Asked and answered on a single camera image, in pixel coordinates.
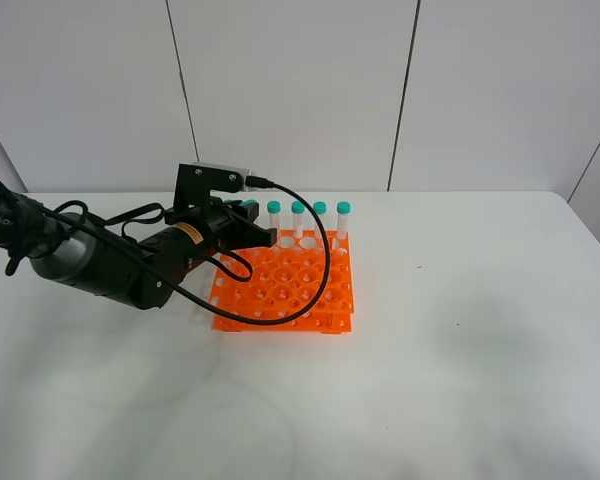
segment test tube cap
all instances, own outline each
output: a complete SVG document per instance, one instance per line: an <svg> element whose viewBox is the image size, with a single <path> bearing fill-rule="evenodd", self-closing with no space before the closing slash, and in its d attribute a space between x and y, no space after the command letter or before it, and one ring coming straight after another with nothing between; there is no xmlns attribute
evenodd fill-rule
<svg viewBox="0 0 600 480"><path fill-rule="evenodd" d="M269 203L267 203L267 212L280 213L280 202L277 200L271 200Z"/></svg>
<svg viewBox="0 0 600 480"><path fill-rule="evenodd" d="M304 205L302 205L300 202L293 202L291 204L291 211L293 213L304 213Z"/></svg>
<svg viewBox="0 0 600 480"><path fill-rule="evenodd" d="M324 215L327 213L327 204L324 202L316 202L313 204L313 209L318 215Z"/></svg>
<svg viewBox="0 0 600 480"><path fill-rule="evenodd" d="M349 202L338 202L338 213L341 215L347 215L351 212L351 204Z"/></svg>

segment white table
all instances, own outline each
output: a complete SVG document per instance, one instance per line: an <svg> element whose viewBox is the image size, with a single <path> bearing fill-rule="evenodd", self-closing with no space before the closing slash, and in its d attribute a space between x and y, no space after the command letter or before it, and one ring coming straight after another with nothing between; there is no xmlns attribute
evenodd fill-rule
<svg viewBox="0 0 600 480"><path fill-rule="evenodd" d="M308 198L352 203L349 335L219 333L178 295L6 278L0 251L0 479L600 480L600 245L563 200Z"/></svg>

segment test tube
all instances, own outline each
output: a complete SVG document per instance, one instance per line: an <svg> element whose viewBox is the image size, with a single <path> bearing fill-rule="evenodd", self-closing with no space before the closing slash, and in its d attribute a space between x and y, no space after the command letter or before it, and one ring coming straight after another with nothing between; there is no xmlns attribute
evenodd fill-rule
<svg viewBox="0 0 600 480"><path fill-rule="evenodd" d="M347 238L350 211L351 205L349 202L338 202L338 227L336 230L336 238L338 240Z"/></svg>
<svg viewBox="0 0 600 480"><path fill-rule="evenodd" d="M272 200L267 203L267 212L269 212L269 228L275 228L276 235L280 239L280 202Z"/></svg>
<svg viewBox="0 0 600 480"><path fill-rule="evenodd" d="M313 204L313 210L318 214L322 224L324 225L324 214L327 213L327 204L324 202L316 202ZM320 235L320 229L318 228L318 222L316 222L315 233L316 244L320 242L322 235Z"/></svg>
<svg viewBox="0 0 600 480"><path fill-rule="evenodd" d="M291 204L291 212L293 213L293 238L302 238L302 214L304 213L304 205L300 202Z"/></svg>

